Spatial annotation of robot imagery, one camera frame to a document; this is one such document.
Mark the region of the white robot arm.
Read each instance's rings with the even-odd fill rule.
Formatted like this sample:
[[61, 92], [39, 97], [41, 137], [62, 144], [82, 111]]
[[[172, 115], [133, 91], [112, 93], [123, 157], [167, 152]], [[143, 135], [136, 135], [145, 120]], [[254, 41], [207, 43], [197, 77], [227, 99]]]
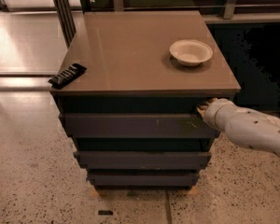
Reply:
[[214, 98], [197, 106], [203, 121], [238, 147], [280, 156], [280, 118]]

